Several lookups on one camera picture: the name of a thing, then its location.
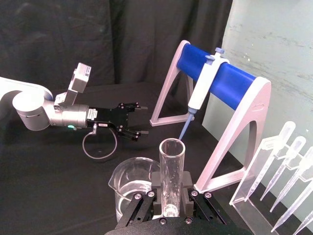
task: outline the bolt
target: bolt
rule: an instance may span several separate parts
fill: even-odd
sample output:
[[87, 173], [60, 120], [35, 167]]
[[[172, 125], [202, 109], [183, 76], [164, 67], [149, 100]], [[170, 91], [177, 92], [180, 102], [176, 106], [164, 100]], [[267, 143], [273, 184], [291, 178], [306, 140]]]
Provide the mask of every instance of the bolt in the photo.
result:
[[141, 198], [141, 194], [140, 194], [140, 193], [136, 193], [136, 194], [135, 194], [135, 199], [138, 200], [138, 199], [140, 199], [140, 198]]
[[185, 222], [186, 222], [186, 224], [191, 224], [192, 218], [190, 218], [190, 217], [185, 218]]
[[225, 52], [222, 48], [219, 48], [219, 47], [215, 48], [215, 51], [219, 54], [224, 54]]
[[166, 224], [167, 220], [166, 220], [166, 218], [161, 218], [159, 220], [159, 222], [160, 222], [161, 225], [164, 225], [164, 224]]
[[198, 192], [197, 192], [197, 191], [195, 191], [195, 190], [193, 190], [193, 191], [191, 191], [191, 195], [193, 195], [193, 196], [195, 197], [195, 196], [197, 196], [197, 195], [198, 195]]
[[154, 197], [155, 196], [155, 192], [153, 192], [153, 191], [148, 192], [148, 196], [149, 197]]
[[205, 57], [206, 57], [206, 59], [207, 59], [208, 61], [209, 61], [209, 60], [210, 60], [211, 62], [212, 62], [212, 61], [215, 61], [215, 58], [214, 58], [213, 56], [211, 56], [211, 55], [206, 55]]
[[206, 192], [206, 193], [204, 194], [204, 196], [205, 196], [206, 198], [210, 198], [210, 197], [212, 197], [212, 194], [211, 194], [210, 192]]

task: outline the glass test tube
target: glass test tube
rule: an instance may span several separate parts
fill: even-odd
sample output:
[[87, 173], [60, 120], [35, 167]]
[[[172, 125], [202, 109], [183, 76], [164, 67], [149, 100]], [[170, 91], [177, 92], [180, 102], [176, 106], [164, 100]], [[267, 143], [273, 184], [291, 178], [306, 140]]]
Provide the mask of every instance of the glass test tube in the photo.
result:
[[184, 168], [185, 145], [178, 139], [163, 140], [160, 150], [162, 214], [178, 217]]

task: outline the cable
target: cable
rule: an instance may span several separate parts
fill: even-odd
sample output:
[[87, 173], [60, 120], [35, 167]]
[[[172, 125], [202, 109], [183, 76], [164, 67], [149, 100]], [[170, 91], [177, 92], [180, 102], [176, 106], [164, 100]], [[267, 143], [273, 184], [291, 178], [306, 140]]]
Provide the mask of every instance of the cable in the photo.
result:
[[82, 145], [83, 145], [83, 151], [84, 151], [84, 153], [85, 153], [88, 157], [90, 157], [90, 158], [92, 158], [92, 159], [95, 159], [95, 160], [103, 160], [103, 159], [105, 159], [105, 158], [111, 156], [111, 155], [116, 151], [116, 147], [117, 147], [116, 134], [114, 133], [114, 131], [113, 131], [112, 129], [109, 128], [109, 130], [112, 132], [112, 134], [113, 134], [113, 136], [114, 136], [114, 139], [115, 139], [115, 147], [114, 147], [113, 151], [112, 151], [111, 153], [109, 153], [108, 155], [103, 156], [103, 157], [99, 157], [99, 158], [93, 157], [92, 155], [90, 155], [89, 153], [87, 153], [87, 151], [86, 151], [86, 149], [85, 149], [85, 140], [86, 140], [86, 138], [87, 138], [88, 136], [90, 136], [90, 135], [95, 135], [95, 132], [89, 132], [87, 135], [85, 135], [85, 137], [84, 137], [84, 139], [83, 139], [83, 144], [82, 144]]

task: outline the plastic pipette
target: plastic pipette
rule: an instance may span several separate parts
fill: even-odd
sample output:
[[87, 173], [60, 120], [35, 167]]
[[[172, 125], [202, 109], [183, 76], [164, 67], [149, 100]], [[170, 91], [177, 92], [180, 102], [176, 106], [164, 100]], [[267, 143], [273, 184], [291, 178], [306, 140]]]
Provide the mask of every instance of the plastic pipette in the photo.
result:
[[184, 134], [185, 134], [185, 132], [186, 132], [186, 130], [187, 130], [187, 128], [188, 128], [188, 126], [189, 126], [189, 124], [190, 124], [190, 122], [191, 122], [193, 116], [194, 116], [194, 115], [189, 112], [188, 119], [187, 119], [187, 121], [186, 121], [184, 127], [182, 128], [181, 134], [180, 134], [180, 136], [179, 136], [179, 140], [181, 140], [182, 137], [184, 136]]
[[196, 86], [194, 88], [194, 91], [192, 92], [192, 95], [190, 97], [190, 100], [188, 102], [188, 119], [181, 131], [181, 134], [179, 136], [179, 140], [182, 139], [184, 136], [189, 123], [194, 116], [194, 114], [201, 108], [205, 97], [209, 93], [209, 90], [211, 88], [211, 85], [214, 81], [215, 75], [218, 72], [220, 65], [222, 63], [229, 63], [228, 60], [221, 58], [221, 54], [224, 53], [224, 50], [221, 48], [215, 49], [216, 53], [215, 55], [207, 55], [207, 61], [203, 65], [203, 68], [201, 70], [201, 73], [199, 75], [199, 78], [197, 80]]
[[302, 229], [304, 229], [308, 224], [313, 221], [313, 211], [303, 220], [300, 224], [299, 228], [293, 233], [293, 235], [297, 235]]
[[271, 178], [271, 180], [270, 180], [267, 188], [265, 189], [260, 201], [263, 200], [265, 195], [276, 184], [277, 180], [283, 174], [287, 165], [290, 163], [290, 161], [292, 159], [294, 159], [298, 155], [298, 153], [300, 152], [300, 150], [302, 149], [302, 147], [304, 146], [305, 143], [306, 143], [306, 139], [303, 136], [298, 136], [297, 138], [295, 138], [295, 140], [293, 141], [293, 143], [291, 144], [290, 148], [288, 149], [288, 151], [286, 153], [285, 159], [283, 160], [282, 164], [279, 166], [278, 170], [275, 172], [273, 178]]
[[313, 191], [313, 181], [311, 181], [308, 186], [303, 190], [300, 196], [294, 201], [294, 203], [288, 208], [288, 210], [279, 218], [274, 228], [271, 230], [272, 232], [281, 226], [298, 207], [302, 204], [302, 202], [311, 194]]
[[264, 166], [262, 167], [260, 173], [258, 174], [257, 178], [253, 182], [251, 188], [249, 189], [249, 192], [245, 198], [245, 202], [248, 200], [248, 198], [253, 194], [255, 189], [258, 187], [259, 183], [263, 179], [265, 173], [269, 169], [270, 165], [275, 159], [275, 155], [278, 154], [278, 152], [284, 148], [285, 144], [289, 140], [290, 136], [292, 135], [293, 131], [295, 129], [295, 123], [293, 121], [287, 121], [285, 125], [283, 126], [282, 130], [280, 131], [278, 137], [277, 137], [277, 143], [274, 146], [272, 152], [270, 153], [270, 156], [268, 157], [267, 161], [265, 162]]
[[288, 191], [292, 188], [292, 186], [298, 180], [299, 176], [302, 175], [304, 171], [309, 169], [312, 166], [312, 164], [313, 164], [313, 146], [309, 148], [309, 150], [307, 151], [307, 153], [304, 155], [303, 159], [301, 160], [297, 171], [293, 174], [293, 176], [286, 183], [284, 188], [280, 191], [279, 195], [276, 198], [276, 201], [274, 202], [272, 208], [270, 209], [270, 212], [272, 212], [273, 209], [277, 206], [277, 204], [286, 196]]

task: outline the blue pipette tip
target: blue pipette tip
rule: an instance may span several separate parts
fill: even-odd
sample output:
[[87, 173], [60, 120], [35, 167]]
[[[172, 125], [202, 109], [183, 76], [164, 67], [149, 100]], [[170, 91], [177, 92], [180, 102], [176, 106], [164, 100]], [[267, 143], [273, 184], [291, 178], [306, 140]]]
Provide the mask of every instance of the blue pipette tip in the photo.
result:
[[189, 123], [191, 122], [193, 116], [194, 116], [193, 114], [189, 114], [188, 119], [187, 119], [184, 127], [182, 128], [181, 134], [179, 136], [179, 140], [181, 140], [183, 138], [183, 136], [185, 135], [185, 132], [186, 132], [186, 130], [189, 126]]

